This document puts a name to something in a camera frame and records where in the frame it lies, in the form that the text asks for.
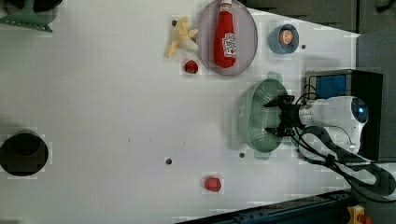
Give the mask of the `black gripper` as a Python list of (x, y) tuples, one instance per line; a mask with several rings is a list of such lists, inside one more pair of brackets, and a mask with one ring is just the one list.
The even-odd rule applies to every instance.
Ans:
[(293, 104), (295, 97), (292, 95), (279, 95), (264, 107), (279, 107), (281, 115), (279, 126), (276, 128), (265, 128), (265, 131), (277, 137), (294, 136), (293, 128), (303, 128), (300, 120), (300, 106)]

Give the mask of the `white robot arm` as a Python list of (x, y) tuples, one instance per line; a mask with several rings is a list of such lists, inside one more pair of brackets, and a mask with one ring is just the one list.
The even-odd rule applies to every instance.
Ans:
[(361, 133), (369, 118), (361, 99), (337, 96), (297, 104), (292, 95), (280, 95), (266, 106), (279, 109), (279, 123), (265, 131), (291, 138), (304, 161), (336, 172), (370, 201), (395, 201), (395, 165), (359, 154)]

